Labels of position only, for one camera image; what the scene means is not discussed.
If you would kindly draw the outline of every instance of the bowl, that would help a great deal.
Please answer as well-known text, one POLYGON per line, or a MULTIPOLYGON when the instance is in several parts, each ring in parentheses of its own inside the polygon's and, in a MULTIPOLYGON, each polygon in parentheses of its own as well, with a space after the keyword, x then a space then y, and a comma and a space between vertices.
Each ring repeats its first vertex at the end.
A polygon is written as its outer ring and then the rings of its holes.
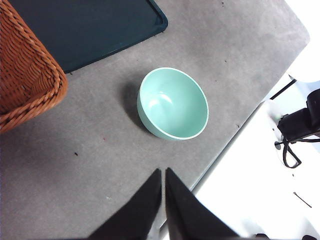
POLYGON ((200 86, 175 68, 161 67, 143 79, 137 110, 144 126, 157 137, 187 140, 206 127, 209 108, 200 86))

